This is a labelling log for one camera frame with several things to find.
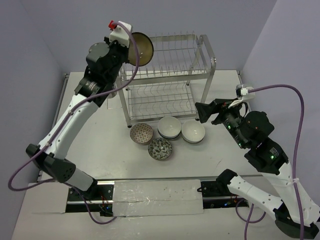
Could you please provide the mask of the teal bowl tan interior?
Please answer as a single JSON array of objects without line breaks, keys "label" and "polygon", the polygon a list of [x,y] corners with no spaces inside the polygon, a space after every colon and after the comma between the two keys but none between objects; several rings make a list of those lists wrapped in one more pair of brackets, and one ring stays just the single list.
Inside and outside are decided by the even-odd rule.
[{"label": "teal bowl tan interior", "polygon": [[[154,46],[151,39],[142,32],[133,32],[132,36],[135,40],[139,53],[139,66],[147,65],[153,58]],[[130,40],[130,47],[128,51],[128,63],[136,66],[136,54],[132,41]]]}]

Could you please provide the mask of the white bowl top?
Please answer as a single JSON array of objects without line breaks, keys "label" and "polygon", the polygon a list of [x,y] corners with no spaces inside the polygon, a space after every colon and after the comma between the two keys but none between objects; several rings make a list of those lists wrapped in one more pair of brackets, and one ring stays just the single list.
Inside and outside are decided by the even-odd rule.
[{"label": "white bowl top", "polygon": [[182,130],[181,122],[173,116],[161,118],[157,125],[159,134],[166,139],[175,139]]}]

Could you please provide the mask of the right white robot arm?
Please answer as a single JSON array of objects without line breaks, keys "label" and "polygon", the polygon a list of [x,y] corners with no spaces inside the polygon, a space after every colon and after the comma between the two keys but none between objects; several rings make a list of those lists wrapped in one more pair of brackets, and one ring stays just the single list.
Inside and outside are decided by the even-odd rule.
[{"label": "right white robot arm", "polygon": [[246,182],[230,169],[215,180],[213,189],[221,195],[238,195],[260,207],[275,225],[293,239],[314,239],[319,233],[320,207],[315,204],[293,176],[289,158],[282,147],[269,138],[275,127],[263,111],[250,111],[241,116],[242,105],[232,106],[231,99],[215,99],[211,103],[195,103],[200,123],[211,115],[212,125],[222,124],[241,149],[244,157],[274,187],[278,196],[271,195]]}]

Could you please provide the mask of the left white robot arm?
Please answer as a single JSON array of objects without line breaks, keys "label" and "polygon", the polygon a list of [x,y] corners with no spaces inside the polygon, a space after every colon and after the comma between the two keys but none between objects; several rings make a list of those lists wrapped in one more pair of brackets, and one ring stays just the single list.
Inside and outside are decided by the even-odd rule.
[{"label": "left white robot arm", "polygon": [[47,136],[26,153],[33,163],[54,181],[78,190],[84,198],[98,193],[97,180],[67,160],[67,153],[87,120],[102,106],[114,87],[121,67],[129,57],[138,57],[137,44],[106,38],[92,45],[86,57],[84,75],[74,90],[69,106]]}]

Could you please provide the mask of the steel two-tier dish rack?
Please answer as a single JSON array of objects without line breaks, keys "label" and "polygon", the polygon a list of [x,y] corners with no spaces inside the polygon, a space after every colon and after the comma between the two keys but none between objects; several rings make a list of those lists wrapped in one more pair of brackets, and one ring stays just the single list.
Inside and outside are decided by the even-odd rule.
[{"label": "steel two-tier dish rack", "polygon": [[119,92],[128,128],[166,116],[198,118],[191,83],[204,80],[200,102],[207,99],[217,60],[206,34],[152,36],[153,58]]}]

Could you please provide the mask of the white bowl dark rim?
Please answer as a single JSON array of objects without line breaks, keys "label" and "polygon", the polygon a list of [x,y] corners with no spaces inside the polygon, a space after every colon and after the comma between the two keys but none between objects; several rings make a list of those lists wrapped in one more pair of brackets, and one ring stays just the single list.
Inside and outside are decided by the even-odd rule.
[{"label": "white bowl dark rim", "polygon": [[204,126],[196,120],[188,120],[183,123],[181,127],[182,138],[190,143],[197,144],[200,143],[205,138],[205,128]]}]

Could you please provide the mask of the floral patterned dark bowl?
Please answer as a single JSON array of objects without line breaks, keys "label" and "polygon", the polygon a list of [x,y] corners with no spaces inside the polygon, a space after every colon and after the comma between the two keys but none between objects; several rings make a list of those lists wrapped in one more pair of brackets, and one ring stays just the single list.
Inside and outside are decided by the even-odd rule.
[{"label": "floral patterned dark bowl", "polygon": [[167,160],[173,152],[172,144],[165,138],[153,139],[148,145],[148,154],[155,160]]}]

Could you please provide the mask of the geometric patterned bowl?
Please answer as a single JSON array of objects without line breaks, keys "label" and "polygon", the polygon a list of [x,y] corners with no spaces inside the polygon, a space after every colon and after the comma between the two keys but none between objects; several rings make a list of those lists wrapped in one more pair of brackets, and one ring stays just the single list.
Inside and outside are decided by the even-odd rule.
[{"label": "geometric patterned bowl", "polygon": [[152,140],[154,131],[149,124],[137,123],[130,129],[129,135],[133,142],[145,145]]}]

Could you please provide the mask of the white taped board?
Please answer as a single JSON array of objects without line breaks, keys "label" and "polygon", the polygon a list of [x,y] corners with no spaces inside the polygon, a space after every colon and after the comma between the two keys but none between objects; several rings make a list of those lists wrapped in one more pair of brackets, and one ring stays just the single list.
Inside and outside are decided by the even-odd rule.
[{"label": "white taped board", "polygon": [[115,217],[199,215],[204,213],[201,182],[188,180],[117,181]]}]

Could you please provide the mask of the black mounting rail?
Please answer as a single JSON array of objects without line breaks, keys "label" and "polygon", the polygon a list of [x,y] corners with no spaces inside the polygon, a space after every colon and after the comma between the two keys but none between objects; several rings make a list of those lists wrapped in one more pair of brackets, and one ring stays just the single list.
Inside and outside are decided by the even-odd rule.
[{"label": "black mounting rail", "polygon": [[224,191],[215,181],[199,179],[100,182],[97,189],[86,201],[69,189],[65,211],[91,211],[101,217],[146,217],[200,215],[205,209],[248,206],[243,198]]}]

